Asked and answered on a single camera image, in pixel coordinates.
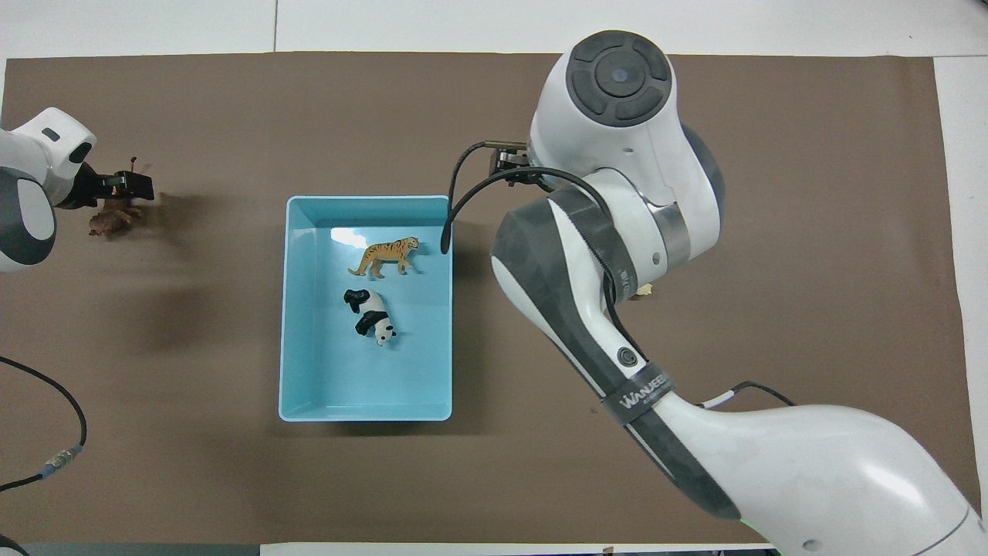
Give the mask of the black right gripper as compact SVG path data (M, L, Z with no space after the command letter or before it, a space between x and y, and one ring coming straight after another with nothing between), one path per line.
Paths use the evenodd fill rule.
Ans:
M507 147L495 147L494 152L491 155L491 175L502 173L505 171L516 171L519 169L525 169L530 167L530 161L528 158L528 151L526 149L515 149ZM515 185L534 185L539 187L543 191L551 191L550 186L544 181L543 176L539 173L522 173L516 174L504 178L503 181L508 184L509 187L514 187Z

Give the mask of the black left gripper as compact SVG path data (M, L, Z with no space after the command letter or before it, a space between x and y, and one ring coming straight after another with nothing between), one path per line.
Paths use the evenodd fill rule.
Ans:
M73 177L52 174L52 205L63 210L77 210L85 205L96 207L97 199L109 199L114 190L114 200L134 199L154 201L152 178L133 171L117 171L100 174L87 162L82 162Z

